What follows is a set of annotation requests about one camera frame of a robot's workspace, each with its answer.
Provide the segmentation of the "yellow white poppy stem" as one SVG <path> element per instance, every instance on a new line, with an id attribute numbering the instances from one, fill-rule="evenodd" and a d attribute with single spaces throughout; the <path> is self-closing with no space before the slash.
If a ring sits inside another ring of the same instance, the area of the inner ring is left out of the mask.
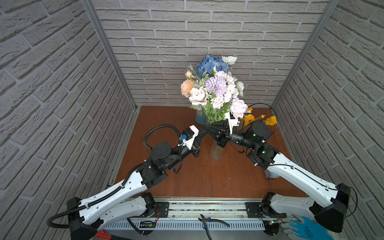
<path id="1" fill-rule="evenodd" d="M 245 115 L 240 118 L 240 123 L 237 126 L 237 130 L 243 130 L 245 129 L 248 125 L 253 124 L 254 122 L 261 121 L 264 123 L 266 126 L 277 126 L 278 121 L 276 116 L 271 116 L 267 118 L 267 115 L 259 115 L 258 117 L 255 117 L 252 114 L 253 108 L 249 107 L 245 113 Z"/>

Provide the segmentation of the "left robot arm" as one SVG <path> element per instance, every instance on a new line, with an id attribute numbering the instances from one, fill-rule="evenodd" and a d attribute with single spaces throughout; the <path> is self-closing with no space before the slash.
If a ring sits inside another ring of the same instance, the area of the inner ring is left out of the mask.
<path id="1" fill-rule="evenodd" d="M 90 240 L 105 226 L 121 219 L 151 216 L 157 204 L 148 190 L 165 180 L 167 171 L 174 170 L 189 155 L 198 157 L 206 134 L 190 126 L 178 134 L 177 146 L 161 142 L 149 147 L 148 159 L 134 166 L 122 181 L 94 196 L 70 199 L 63 215 L 68 217 L 65 227 L 70 230 L 71 239 Z"/>

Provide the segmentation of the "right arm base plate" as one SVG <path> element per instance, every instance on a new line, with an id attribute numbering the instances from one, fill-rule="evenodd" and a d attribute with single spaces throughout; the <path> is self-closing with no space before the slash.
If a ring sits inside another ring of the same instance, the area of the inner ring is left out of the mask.
<path id="1" fill-rule="evenodd" d="M 262 202 L 246 202 L 245 206 L 248 218 L 280 219 L 287 217 L 287 214 L 279 214 L 270 205 Z"/>

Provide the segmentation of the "teal ceramic vase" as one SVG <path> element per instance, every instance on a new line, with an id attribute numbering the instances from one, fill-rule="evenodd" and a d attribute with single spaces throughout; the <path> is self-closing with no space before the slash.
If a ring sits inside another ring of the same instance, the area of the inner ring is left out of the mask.
<path id="1" fill-rule="evenodd" d="M 207 124 L 207 116 L 206 116 L 204 109 L 200 109 L 200 110 L 196 111 L 195 121 L 199 125 L 206 125 Z"/>

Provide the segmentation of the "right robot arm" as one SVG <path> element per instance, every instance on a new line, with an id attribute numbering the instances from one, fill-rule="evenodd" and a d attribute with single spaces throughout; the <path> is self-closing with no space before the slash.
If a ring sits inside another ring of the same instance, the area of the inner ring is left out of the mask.
<path id="1" fill-rule="evenodd" d="M 254 122 L 245 132 L 238 131 L 228 121 L 204 125 L 203 129 L 220 147 L 230 142 L 249 149 L 247 157 L 256 167 L 284 178 L 307 194 L 306 198 L 267 194 L 264 202 L 273 212 L 306 217 L 329 231 L 342 232 L 351 188 L 343 183 L 336 185 L 317 177 L 270 146 L 267 138 L 272 133 L 264 123 Z"/>

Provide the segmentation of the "clear ribbed glass vase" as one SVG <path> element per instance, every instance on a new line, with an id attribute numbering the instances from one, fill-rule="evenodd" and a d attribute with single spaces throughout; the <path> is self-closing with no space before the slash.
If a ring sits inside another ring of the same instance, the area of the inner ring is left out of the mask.
<path id="1" fill-rule="evenodd" d="M 217 144 L 215 140 L 213 140 L 211 150 L 210 150 L 210 157 L 213 160 L 221 160 L 224 156 L 225 148 L 222 148 L 220 145 Z"/>

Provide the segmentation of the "cream peony flower stem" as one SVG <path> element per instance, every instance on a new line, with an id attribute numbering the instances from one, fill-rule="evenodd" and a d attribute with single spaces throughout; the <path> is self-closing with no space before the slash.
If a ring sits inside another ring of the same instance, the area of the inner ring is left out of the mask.
<path id="1" fill-rule="evenodd" d="M 181 94 L 187 98 L 190 95 L 191 90 L 195 87 L 195 78 L 191 71 L 187 71 L 185 76 L 186 80 L 181 84 Z"/>

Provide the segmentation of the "blue hydrangea flower stem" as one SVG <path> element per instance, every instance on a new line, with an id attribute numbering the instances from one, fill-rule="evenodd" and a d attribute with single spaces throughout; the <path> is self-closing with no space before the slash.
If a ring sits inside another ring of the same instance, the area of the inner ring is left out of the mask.
<path id="1" fill-rule="evenodd" d="M 214 68 L 217 72 L 226 72 L 230 70 L 231 65 L 225 63 L 220 57 L 206 55 L 197 65 L 196 73 L 202 78 L 204 73 L 211 74 Z"/>

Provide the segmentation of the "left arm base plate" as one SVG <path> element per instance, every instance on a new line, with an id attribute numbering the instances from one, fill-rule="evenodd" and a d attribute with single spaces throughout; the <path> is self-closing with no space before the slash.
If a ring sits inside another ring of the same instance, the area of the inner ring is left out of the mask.
<path id="1" fill-rule="evenodd" d="M 141 215 L 143 218 L 167 218 L 169 214 L 169 202 L 156 202 Z"/>

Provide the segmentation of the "white poppy flower stem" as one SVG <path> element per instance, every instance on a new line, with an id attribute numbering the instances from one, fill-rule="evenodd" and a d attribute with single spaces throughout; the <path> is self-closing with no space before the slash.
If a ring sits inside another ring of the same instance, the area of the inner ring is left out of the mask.
<path id="1" fill-rule="evenodd" d="M 231 79 L 228 79 L 228 81 L 231 84 L 234 84 L 236 86 L 236 89 L 238 90 L 239 96 L 243 97 L 245 85 L 241 81 L 238 81 L 238 79 L 236 77 L 234 77 L 231 73 L 231 69 L 232 69 L 233 65 L 236 63 L 237 59 L 238 58 L 234 57 L 234 56 L 228 56 L 228 57 L 222 56 L 222 61 L 225 64 L 227 64 L 226 73 L 229 77 L 231 77 Z"/>

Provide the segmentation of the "white pink flower bunch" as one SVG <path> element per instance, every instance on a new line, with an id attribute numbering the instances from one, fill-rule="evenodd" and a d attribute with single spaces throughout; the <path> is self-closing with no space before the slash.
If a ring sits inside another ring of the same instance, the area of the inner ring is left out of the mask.
<path id="1" fill-rule="evenodd" d="M 188 71 L 194 75 L 195 87 L 187 97 L 191 103 L 191 108 L 195 110 L 204 109 L 207 116 L 207 124 L 226 120 L 225 113 L 230 112 L 235 118 L 242 118 L 248 105 L 239 96 L 238 90 L 226 72 L 217 72 L 213 69 L 211 74 L 204 73 L 200 78 L 194 68 L 189 66 Z"/>

